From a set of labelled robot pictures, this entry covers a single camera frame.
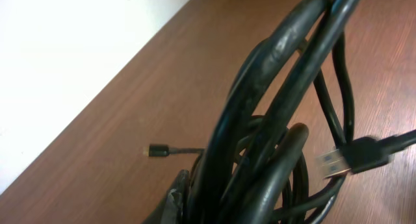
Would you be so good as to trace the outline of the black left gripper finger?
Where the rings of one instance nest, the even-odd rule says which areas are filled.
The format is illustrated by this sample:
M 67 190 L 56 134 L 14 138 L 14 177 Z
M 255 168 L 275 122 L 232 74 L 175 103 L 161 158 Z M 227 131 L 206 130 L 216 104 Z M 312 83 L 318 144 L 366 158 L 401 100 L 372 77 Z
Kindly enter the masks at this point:
M 182 223 L 186 198 L 189 190 L 190 172 L 182 169 L 167 189 L 155 210 L 142 224 L 179 224 Z

